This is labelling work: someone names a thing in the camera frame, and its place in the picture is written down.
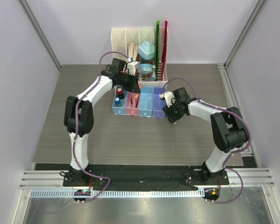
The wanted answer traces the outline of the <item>pink plastic drawer bin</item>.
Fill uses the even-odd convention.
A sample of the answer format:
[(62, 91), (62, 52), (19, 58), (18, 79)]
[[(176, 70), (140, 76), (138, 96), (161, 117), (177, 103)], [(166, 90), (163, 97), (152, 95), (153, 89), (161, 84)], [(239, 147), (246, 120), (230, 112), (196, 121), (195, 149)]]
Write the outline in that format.
[(130, 105), (130, 97), (134, 97), (136, 93), (128, 92), (127, 97), (126, 97), (126, 113), (127, 115), (132, 115), (132, 116), (138, 116), (139, 115), (139, 104), (138, 108), (135, 108), (136, 105), (136, 99), (133, 98), (133, 108), (131, 108)]

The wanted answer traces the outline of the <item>purple plastic drawer bin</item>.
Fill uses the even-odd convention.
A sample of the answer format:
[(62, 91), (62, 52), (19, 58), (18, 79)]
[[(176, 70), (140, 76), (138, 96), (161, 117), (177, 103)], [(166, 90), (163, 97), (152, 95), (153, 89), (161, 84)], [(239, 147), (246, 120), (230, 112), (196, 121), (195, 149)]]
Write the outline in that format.
[(161, 91), (161, 87), (154, 87), (152, 109), (153, 118), (165, 118), (165, 112), (163, 111), (163, 107), (165, 107), (167, 104), (165, 100), (160, 99)]

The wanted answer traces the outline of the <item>blue plastic drawer bin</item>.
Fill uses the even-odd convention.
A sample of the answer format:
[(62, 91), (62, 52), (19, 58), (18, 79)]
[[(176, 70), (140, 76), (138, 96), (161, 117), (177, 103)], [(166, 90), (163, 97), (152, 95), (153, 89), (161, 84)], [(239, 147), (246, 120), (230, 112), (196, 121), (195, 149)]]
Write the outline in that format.
[(116, 90), (115, 90), (115, 94), (114, 94), (114, 98), (113, 98), (113, 104), (112, 104), (112, 110), (114, 112), (115, 115), (127, 115), (126, 113), (126, 97), (127, 97), (127, 91), (123, 90), (125, 98), (121, 99), (121, 103), (122, 106), (121, 107), (117, 107), (115, 105), (114, 99), (117, 97), (117, 88), (121, 87), (121, 86), (117, 86)]

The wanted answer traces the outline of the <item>white desktop file organizer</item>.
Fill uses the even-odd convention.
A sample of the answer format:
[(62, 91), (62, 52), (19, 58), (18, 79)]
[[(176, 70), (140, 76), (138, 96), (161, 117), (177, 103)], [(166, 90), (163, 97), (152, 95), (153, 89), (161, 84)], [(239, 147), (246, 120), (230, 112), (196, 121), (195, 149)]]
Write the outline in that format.
[(167, 31), (165, 28), (113, 28), (113, 57), (139, 62), (136, 71), (143, 86), (163, 87), (167, 82)]

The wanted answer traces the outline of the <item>light blue drawer bin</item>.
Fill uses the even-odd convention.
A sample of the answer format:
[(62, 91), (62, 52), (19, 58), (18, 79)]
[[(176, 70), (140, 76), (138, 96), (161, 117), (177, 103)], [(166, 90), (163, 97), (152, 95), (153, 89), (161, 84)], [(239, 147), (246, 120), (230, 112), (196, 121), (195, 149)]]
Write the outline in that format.
[(141, 94), (139, 100), (139, 116), (152, 117), (153, 92), (154, 92), (154, 88), (151, 86), (143, 86), (141, 88)]

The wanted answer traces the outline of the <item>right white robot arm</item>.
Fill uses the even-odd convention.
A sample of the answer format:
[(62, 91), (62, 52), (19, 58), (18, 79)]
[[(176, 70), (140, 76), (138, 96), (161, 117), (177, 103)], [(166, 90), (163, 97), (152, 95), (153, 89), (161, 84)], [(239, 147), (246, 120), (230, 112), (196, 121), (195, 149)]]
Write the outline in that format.
[(210, 123), (215, 147), (202, 164), (199, 176), (203, 183), (217, 183), (231, 155), (250, 140), (239, 109), (219, 108), (199, 98), (191, 98), (184, 87), (161, 93), (159, 98), (166, 102), (163, 111), (173, 124), (184, 115), (196, 116)]

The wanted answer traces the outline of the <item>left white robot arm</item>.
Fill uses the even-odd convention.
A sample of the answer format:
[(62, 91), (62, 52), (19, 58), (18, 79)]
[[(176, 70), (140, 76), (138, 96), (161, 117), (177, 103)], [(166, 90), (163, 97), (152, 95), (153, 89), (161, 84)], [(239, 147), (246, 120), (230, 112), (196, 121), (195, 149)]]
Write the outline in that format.
[(85, 186), (93, 177), (89, 173), (87, 156), (88, 136), (94, 126), (93, 108), (115, 86), (139, 94), (136, 75), (139, 65), (137, 61), (114, 58), (84, 92), (66, 99), (63, 123), (70, 135), (71, 162), (69, 171), (64, 175), (64, 185)]

